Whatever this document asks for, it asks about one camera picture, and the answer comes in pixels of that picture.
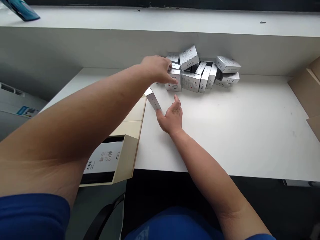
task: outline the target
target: white desk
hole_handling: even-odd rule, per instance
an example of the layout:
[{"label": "white desk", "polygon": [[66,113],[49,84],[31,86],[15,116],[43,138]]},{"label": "white desk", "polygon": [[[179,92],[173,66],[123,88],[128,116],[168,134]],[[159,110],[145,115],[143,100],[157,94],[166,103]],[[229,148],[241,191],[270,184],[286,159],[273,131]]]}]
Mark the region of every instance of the white desk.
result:
[{"label": "white desk", "polygon": [[[47,105],[118,72],[84,68]],[[183,129],[203,146],[229,175],[320,181],[320,143],[286,77],[242,75],[229,89],[214,85],[205,94],[177,93]],[[175,92],[153,84],[165,112]],[[147,102],[135,168],[186,172],[169,136]]]}]

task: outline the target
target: windowsill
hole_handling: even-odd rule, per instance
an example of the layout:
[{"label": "windowsill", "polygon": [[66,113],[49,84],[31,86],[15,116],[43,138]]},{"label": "windowsill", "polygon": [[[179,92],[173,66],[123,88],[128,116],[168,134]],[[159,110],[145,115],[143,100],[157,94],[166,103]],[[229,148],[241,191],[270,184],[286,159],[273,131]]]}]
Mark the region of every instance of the windowsill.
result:
[{"label": "windowsill", "polygon": [[32,8],[41,19],[23,22],[11,11],[2,9],[0,27],[114,29],[320,37],[319,13],[124,7],[33,6]]}]

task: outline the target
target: brown cardboard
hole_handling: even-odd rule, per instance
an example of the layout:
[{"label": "brown cardboard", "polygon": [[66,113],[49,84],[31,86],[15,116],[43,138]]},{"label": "brown cardboard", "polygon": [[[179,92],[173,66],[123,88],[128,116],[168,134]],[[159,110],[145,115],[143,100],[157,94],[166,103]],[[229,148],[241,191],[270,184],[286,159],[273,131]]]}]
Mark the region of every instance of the brown cardboard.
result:
[{"label": "brown cardboard", "polygon": [[309,68],[311,71],[316,75],[318,79],[320,79],[320,57],[314,60],[310,65]]},{"label": "brown cardboard", "polygon": [[307,119],[307,122],[320,142],[320,115]]},{"label": "brown cardboard", "polygon": [[320,82],[306,68],[288,82],[309,118],[320,115]]}]

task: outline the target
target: blue label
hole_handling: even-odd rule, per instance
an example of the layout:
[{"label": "blue label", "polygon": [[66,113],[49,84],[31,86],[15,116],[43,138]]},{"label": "blue label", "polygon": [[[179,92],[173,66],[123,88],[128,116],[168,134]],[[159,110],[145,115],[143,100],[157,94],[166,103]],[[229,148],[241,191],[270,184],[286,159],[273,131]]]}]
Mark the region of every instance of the blue label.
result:
[{"label": "blue label", "polygon": [[28,109],[28,107],[23,106],[22,108],[20,108],[20,110],[17,112],[17,114],[22,115],[27,109]]}]

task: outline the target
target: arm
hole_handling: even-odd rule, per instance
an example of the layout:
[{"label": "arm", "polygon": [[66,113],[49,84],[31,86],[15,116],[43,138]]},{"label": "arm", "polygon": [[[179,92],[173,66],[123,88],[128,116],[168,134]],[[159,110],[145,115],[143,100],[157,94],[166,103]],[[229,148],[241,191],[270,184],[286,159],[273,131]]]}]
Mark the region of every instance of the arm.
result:
[{"label": "arm", "polygon": [[225,239],[241,240],[259,233],[270,234],[219,163],[182,130],[181,103],[176,95],[174,98],[165,116],[157,110],[158,122],[170,135],[194,183],[214,209]]},{"label": "arm", "polygon": [[51,193],[73,205],[90,155],[153,82],[176,83],[171,61],[146,57],[54,104],[0,143],[0,196]]}]

